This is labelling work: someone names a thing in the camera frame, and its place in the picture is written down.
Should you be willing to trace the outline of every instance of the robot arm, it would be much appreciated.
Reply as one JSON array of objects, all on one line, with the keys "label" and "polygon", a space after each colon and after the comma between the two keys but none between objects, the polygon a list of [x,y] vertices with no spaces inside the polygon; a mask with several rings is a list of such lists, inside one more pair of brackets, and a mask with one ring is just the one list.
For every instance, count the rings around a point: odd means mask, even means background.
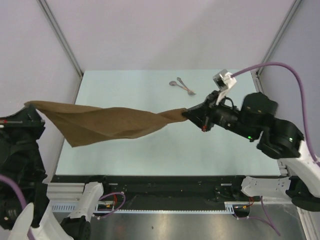
[{"label": "robot arm", "polygon": [[0,226],[12,230],[10,240],[89,240],[103,185],[86,184],[77,208],[58,223],[47,198],[47,175],[36,142],[44,124],[32,105],[0,119]]},{"label": "robot arm", "polygon": [[261,92],[245,96],[241,109],[234,106],[227,92],[236,79],[226,70],[213,77],[219,91],[182,113],[203,132],[214,125],[246,138],[259,140],[257,148],[281,161],[297,176],[263,179],[245,177],[241,191],[249,196],[291,198],[302,209],[320,211],[320,167],[314,162],[302,132],[290,121],[275,117],[278,104]]}]

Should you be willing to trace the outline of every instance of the brown cloth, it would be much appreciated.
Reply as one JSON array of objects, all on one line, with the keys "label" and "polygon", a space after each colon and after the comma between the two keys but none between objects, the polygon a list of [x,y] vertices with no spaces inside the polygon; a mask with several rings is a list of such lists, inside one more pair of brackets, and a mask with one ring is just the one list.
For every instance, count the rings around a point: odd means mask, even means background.
[{"label": "brown cloth", "polygon": [[60,130],[72,147],[113,139],[136,139],[167,124],[187,120],[185,108],[160,113],[125,107],[100,108],[50,101],[29,101]]}]

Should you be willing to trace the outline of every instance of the metal spoon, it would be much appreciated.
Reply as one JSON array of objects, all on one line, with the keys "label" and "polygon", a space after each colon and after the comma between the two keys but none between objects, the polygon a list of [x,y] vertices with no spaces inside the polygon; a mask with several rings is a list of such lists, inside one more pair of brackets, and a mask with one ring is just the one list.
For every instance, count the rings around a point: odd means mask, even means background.
[{"label": "metal spoon", "polygon": [[196,94],[195,92],[191,91],[191,90],[188,89],[187,87],[180,86],[176,81],[171,81],[171,82],[169,82],[169,85],[170,85],[170,86],[178,86],[178,87],[186,90],[189,95],[195,95],[195,94]]},{"label": "metal spoon", "polygon": [[190,89],[185,85],[185,83],[181,80],[180,77],[177,77],[176,79],[177,79],[177,81],[178,81],[179,83],[181,83],[186,89],[188,89],[188,91],[190,91]]}]

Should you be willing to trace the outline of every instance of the purple cable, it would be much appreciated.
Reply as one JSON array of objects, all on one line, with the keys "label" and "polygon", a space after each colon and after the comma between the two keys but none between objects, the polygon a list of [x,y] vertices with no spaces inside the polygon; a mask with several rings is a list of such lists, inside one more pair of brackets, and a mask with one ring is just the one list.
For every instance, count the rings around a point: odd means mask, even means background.
[{"label": "purple cable", "polygon": [[[24,210],[25,207],[27,206],[27,201],[26,201],[25,196],[22,193],[20,187],[11,178],[4,176],[2,174],[0,174],[0,181],[9,185],[12,188],[12,190],[16,194],[16,196],[21,204],[22,210]],[[35,238],[30,230],[28,232],[28,238],[29,238],[29,240],[35,240]]]},{"label": "purple cable", "polygon": [[266,215],[267,219],[269,220],[269,222],[267,220],[264,220],[263,218],[261,217],[257,217],[257,216],[248,216],[248,217],[238,217],[237,215],[234,214],[234,216],[236,217],[236,219],[239,219],[239,220],[248,220],[248,219],[256,219],[256,220],[259,220],[267,225],[269,225],[271,228],[273,228],[273,230],[276,232],[276,234],[278,234],[278,236],[280,237],[281,236],[281,233],[278,231],[278,229],[276,228],[276,226],[274,225],[274,223],[272,222],[271,218],[269,217],[269,214],[265,208],[265,205],[264,205],[264,201],[263,201],[263,197],[261,196],[260,197],[261,199],[261,206],[262,206],[262,209],[264,211],[264,214]]},{"label": "purple cable", "polygon": [[124,193],[122,193],[122,192],[119,192],[119,191],[117,191],[117,192],[112,192],[112,193],[109,193],[109,194],[107,194],[107,195],[104,195],[104,196],[100,197],[99,201],[101,201],[102,199],[105,199],[106,197],[110,197],[110,196],[113,196],[113,195],[122,195],[122,196],[123,196],[123,201],[122,201],[122,203],[120,204],[120,206],[118,206],[116,209],[112,210],[111,212],[109,212],[109,213],[107,213],[107,214],[105,214],[105,215],[103,215],[103,216],[95,216],[96,218],[98,218],[98,219],[104,219],[104,218],[106,218],[106,217],[114,214],[116,211],[118,211],[118,210],[125,204],[125,202],[126,202],[126,195],[125,195]]},{"label": "purple cable", "polygon": [[263,196],[260,197],[261,199],[261,206],[262,206],[262,209],[264,211],[264,214],[266,215],[266,218],[269,220],[269,223],[271,225],[271,227],[275,230],[275,232],[281,236],[280,232],[278,231],[278,229],[276,228],[276,226],[274,225],[274,223],[272,222],[270,216],[269,216],[269,213],[267,212],[266,208],[265,208],[265,204],[264,204],[264,200],[263,200]]},{"label": "purple cable", "polygon": [[307,122],[307,108],[306,108],[306,97],[305,97],[305,91],[304,91],[304,86],[302,84],[301,78],[299,77],[298,73],[289,65],[282,63],[282,62],[266,62],[266,63],[261,63],[257,65],[253,65],[250,67],[247,67],[241,71],[238,71],[234,74],[231,75],[232,78],[243,74],[245,72],[257,69],[257,68],[262,68],[266,66],[280,66],[283,68],[288,69],[296,78],[296,81],[298,82],[299,88],[300,88],[300,95],[301,95],[301,103],[302,103],[302,117],[303,117],[303,126],[304,126],[304,135],[305,135],[305,142],[308,147],[308,150],[310,152],[310,155],[313,159],[313,161],[320,167],[320,162],[318,162],[318,159],[316,157],[314,148],[312,147],[311,144],[311,139],[309,135],[309,127],[308,127],[308,122]]}]

